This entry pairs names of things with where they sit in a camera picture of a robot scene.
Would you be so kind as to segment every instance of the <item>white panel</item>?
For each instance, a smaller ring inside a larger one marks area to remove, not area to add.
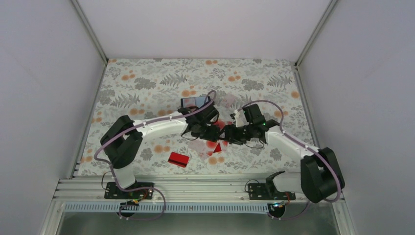
[[[70,1],[0,8],[0,228],[37,234],[104,67]]]
[[[298,59],[330,0],[78,0],[110,58]]]
[[[361,235],[415,234],[415,1],[340,1],[300,66]]]

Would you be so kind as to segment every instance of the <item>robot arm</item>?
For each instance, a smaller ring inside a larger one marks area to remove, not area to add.
[[[344,180],[337,159],[329,148],[318,149],[308,146],[301,140],[287,137],[279,129],[279,123],[275,120],[265,120],[258,105],[250,105],[243,109],[247,125],[226,125],[222,130],[210,122],[219,115],[213,104],[202,112],[183,118],[172,120],[171,117],[180,114],[191,113],[189,108],[181,108],[172,113],[166,120],[146,124],[150,120],[130,120],[128,116],[120,117],[109,131],[101,139],[104,144],[118,133],[143,123],[142,127],[133,130],[123,138],[119,138],[104,151],[114,167],[115,176],[122,188],[128,188],[135,183],[132,162],[137,154],[142,141],[159,138],[170,134],[183,134],[190,132],[192,136],[203,140],[225,140],[230,144],[242,145],[252,138],[258,138],[261,142],[277,147],[287,156],[292,158],[300,168],[294,171],[280,171],[266,179],[266,187],[269,194],[274,192],[299,192],[303,193],[310,201],[317,203],[337,191],[334,178],[327,167],[310,150],[318,152],[329,163],[340,181],[341,188]]]

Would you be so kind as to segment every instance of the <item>floral tablecloth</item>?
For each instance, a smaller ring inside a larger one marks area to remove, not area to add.
[[[99,140],[122,115],[131,119],[148,119],[176,111],[180,99],[217,91],[216,107],[221,123],[232,121],[229,114],[251,100],[266,99],[284,111],[284,128],[312,144],[300,94],[290,62],[261,59],[110,59],[98,94],[92,124],[78,175],[102,175],[108,165],[93,159]],[[231,94],[236,97],[230,107],[221,105]],[[279,120],[281,113],[272,105],[259,104],[266,119]],[[203,141],[207,148],[216,147]],[[223,151],[208,157],[190,149],[189,140],[180,135],[164,136],[141,144],[133,163],[135,174],[232,174],[275,172],[298,167],[277,148],[223,146]],[[260,147],[258,141],[249,143]],[[190,157],[187,167],[167,162],[171,152]]]

